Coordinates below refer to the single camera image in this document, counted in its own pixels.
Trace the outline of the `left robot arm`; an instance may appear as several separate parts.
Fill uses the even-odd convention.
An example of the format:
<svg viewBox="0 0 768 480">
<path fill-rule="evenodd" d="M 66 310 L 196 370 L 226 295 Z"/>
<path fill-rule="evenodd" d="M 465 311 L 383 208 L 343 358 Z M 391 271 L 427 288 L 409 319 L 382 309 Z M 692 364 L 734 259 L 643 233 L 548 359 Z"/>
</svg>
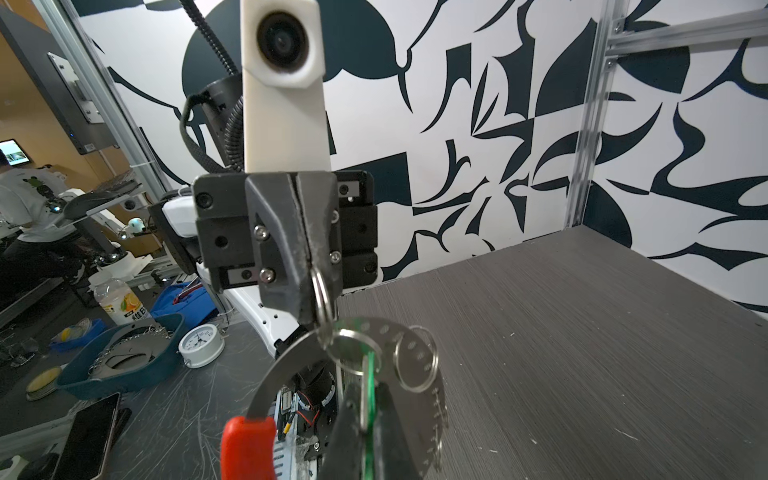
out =
<svg viewBox="0 0 768 480">
<path fill-rule="evenodd" d="M 245 168 L 242 78 L 231 75 L 190 96 L 224 160 L 198 145 L 203 162 L 186 196 L 152 211 L 172 253 L 229 302 L 271 354 L 332 316 L 340 294 L 378 273 L 374 182 L 366 171 L 250 173 Z"/>
</svg>

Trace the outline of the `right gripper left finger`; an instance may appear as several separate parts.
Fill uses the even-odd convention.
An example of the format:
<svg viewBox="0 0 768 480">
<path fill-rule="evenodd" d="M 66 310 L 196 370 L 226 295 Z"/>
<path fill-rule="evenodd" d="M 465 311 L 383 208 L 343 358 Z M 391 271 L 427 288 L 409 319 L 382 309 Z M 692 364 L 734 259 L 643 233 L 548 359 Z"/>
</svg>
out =
<svg viewBox="0 0 768 480">
<path fill-rule="evenodd" d="M 329 445 L 319 468 L 319 480 L 363 478 L 364 434 L 360 429 L 361 389 L 352 384 L 345 390 L 332 429 Z"/>
</svg>

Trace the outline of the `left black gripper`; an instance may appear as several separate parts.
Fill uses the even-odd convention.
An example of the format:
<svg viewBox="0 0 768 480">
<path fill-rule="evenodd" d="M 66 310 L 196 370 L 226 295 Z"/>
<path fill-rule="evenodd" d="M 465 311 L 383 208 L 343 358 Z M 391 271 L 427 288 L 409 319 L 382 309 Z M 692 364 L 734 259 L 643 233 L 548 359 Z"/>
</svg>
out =
<svg viewBox="0 0 768 480">
<path fill-rule="evenodd" d="M 215 289 L 259 286 L 262 303 L 311 327 L 312 272 L 333 307 L 376 278 L 374 178 L 361 170 L 211 174 L 193 186 L 196 229 Z"/>
</svg>

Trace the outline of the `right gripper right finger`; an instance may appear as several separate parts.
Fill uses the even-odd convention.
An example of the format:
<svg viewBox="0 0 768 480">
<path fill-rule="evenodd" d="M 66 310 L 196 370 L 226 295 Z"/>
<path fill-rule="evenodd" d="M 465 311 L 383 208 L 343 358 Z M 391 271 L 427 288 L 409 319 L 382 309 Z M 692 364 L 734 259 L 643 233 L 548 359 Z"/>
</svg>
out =
<svg viewBox="0 0 768 480">
<path fill-rule="evenodd" d="M 421 479 L 407 445 L 395 402 L 384 383 L 375 388 L 375 416 L 371 427 L 371 478 Z"/>
</svg>

